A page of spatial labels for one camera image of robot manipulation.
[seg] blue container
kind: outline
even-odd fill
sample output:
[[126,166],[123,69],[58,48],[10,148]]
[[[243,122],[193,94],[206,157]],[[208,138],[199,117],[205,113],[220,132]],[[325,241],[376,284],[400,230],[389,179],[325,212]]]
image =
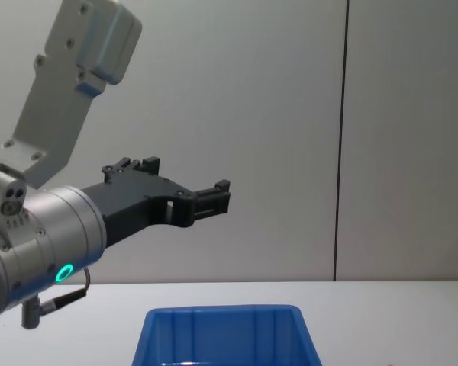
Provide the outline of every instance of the blue container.
[[300,309],[285,305],[150,311],[133,366],[322,366]]

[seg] white wall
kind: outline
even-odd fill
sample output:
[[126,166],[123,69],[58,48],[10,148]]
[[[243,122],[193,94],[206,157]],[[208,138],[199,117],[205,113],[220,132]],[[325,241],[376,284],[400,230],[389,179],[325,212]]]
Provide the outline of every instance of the white wall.
[[[124,3],[144,24],[131,67],[47,187],[157,155],[162,175],[192,189],[228,178],[234,196],[228,215],[109,249],[95,282],[332,279],[345,1]],[[0,2],[0,143],[58,7]]]
[[338,280],[458,278],[458,0],[351,0]]

